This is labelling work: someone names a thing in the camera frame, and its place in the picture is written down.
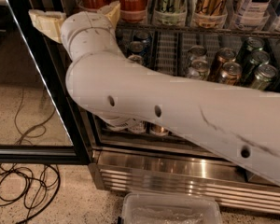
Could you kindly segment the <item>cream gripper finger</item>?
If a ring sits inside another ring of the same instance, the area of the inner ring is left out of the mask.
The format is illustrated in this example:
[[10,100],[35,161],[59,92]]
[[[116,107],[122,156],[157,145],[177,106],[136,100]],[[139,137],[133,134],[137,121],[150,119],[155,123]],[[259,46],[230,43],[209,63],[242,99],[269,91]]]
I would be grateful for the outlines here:
[[61,27],[66,19],[66,14],[59,11],[42,11],[30,9],[28,11],[32,25],[43,35],[51,40],[62,43]]
[[111,2],[109,5],[99,8],[97,12],[105,15],[110,20],[112,26],[116,27],[120,18],[120,2]]

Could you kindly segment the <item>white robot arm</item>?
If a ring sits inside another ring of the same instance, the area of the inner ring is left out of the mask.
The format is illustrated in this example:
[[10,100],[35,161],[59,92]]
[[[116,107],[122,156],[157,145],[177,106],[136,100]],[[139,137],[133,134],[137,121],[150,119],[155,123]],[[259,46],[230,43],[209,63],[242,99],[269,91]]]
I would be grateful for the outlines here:
[[79,106],[103,118],[158,124],[280,186],[280,93],[172,77],[134,63],[117,45],[115,17],[28,14],[34,28],[68,52],[66,89]]

